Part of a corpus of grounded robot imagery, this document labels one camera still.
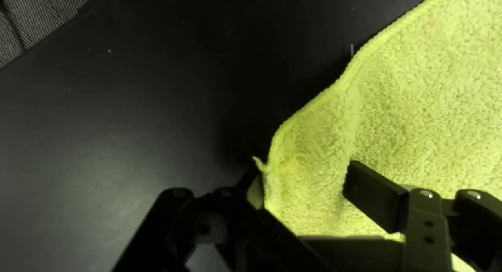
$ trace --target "gray fabric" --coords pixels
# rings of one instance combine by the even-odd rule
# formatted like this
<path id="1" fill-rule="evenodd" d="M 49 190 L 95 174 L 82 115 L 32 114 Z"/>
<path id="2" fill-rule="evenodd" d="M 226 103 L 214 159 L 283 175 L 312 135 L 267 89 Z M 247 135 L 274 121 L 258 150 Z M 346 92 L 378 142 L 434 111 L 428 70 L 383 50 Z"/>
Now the gray fabric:
<path id="1" fill-rule="evenodd" d="M 88 0 L 3 0 L 5 9 L 20 36 L 29 49 L 77 14 Z M 2 65 L 20 54 L 9 23 L 2 16 L 0 24 L 0 60 Z"/>

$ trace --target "yellow microfiber towel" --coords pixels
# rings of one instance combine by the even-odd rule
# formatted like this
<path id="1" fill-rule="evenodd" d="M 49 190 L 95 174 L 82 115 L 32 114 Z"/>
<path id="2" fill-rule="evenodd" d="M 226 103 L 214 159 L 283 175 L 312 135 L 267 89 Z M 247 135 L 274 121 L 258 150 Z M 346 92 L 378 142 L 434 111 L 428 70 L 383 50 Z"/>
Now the yellow microfiber towel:
<path id="1" fill-rule="evenodd" d="M 350 160 L 452 199 L 502 199 L 502 0 L 426 0 L 276 132 L 265 206 L 297 235 L 385 235 L 342 196 Z"/>

